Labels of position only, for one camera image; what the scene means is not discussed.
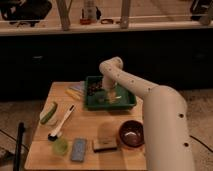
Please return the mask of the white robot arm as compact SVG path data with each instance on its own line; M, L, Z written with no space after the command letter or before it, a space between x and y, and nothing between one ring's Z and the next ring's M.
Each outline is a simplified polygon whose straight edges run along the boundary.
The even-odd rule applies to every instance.
M147 170L195 171L183 96L172 87L125 72L120 57L102 61L99 71L107 92L119 84L143 100Z

